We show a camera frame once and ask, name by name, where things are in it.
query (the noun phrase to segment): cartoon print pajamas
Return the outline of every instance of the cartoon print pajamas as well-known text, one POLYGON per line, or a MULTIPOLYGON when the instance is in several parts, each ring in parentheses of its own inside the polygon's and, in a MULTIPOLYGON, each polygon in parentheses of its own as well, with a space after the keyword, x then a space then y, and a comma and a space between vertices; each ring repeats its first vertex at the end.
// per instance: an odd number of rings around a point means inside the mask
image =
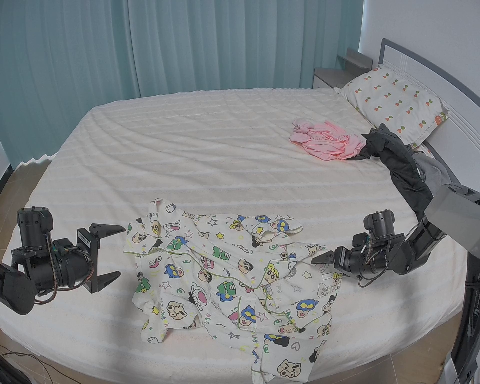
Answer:
POLYGON ((133 303, 148 316, 143 341, 204 326, 252 354, 252 381, 306 382, 329 334, 342 275, 311 265, 325 249, 292 242, 289 216, 194 215, 158 199, 128 225, 123 251, 136 256, 133 303))

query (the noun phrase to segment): pink cloth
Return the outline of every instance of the pink cloth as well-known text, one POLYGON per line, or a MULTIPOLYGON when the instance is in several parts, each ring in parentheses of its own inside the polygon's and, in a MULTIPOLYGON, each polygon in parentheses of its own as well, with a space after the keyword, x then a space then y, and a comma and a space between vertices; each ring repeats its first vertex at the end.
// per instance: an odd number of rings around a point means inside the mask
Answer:
POLYGON ((366 144, 363 136, 348 134, 329 121, 312 124, 304 119, 295 119, 293 125, 290 141, 322 160, 348 159, 358 155, 366 144))

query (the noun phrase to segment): white headboard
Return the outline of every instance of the white headboard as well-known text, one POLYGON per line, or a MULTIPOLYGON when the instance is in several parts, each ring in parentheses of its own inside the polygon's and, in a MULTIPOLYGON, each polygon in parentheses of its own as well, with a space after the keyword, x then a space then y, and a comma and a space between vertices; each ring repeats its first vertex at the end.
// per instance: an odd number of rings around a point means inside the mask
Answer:
POLYGON ((388 39, 382 40, 378 61, 444 102, 449 118, 426 145, 460 183, 480 191, 480 97, 432 62, 388 39))

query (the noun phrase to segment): gray cloth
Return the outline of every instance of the gray cloth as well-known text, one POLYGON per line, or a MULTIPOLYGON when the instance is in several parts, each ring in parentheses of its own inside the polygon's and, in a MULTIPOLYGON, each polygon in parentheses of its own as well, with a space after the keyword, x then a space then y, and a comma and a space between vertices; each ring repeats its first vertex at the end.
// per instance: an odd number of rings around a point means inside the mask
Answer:
POLYGON ((422 180, 425 181, 432 195, 436 195, 441 185, 451 182, 447 169, 440 161, 428 157, 423 152, 415 152, 413 159, 417 163, 422 180))

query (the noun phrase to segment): floor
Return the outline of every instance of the floor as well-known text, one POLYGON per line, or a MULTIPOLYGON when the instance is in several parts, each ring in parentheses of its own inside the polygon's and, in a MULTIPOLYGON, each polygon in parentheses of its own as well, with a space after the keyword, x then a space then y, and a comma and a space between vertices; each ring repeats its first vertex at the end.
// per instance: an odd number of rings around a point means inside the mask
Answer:
MULTIPOLYGON (((38 164, 31 163, 27 166, 20 166, 0 193, 0 259, 16 228, 17 210, 25 206, 48 164, 49 161, 46 160, 38 164)), ((312 382, 312 384, 417 384, 418 382, 434 384, 442 370, 445 355, 452 347, 459 323, 460 316, 457 315, 415 344, 396 354, 385 356, 347 372, 325 377, 312 382)), ((15 352, 29 353, 25 348, 5 336, 1 330, 0 346, 0 353, 8 352, 5 348, 15 352)), ((31 357, 13 356, 12 358, 39 383, 74 383, 47 366, 51 376, 50 380, 41 363, 31 357)), ((108 383, 60 366, 46 358, 39 357, 39 359, 82 384, 108 383)))

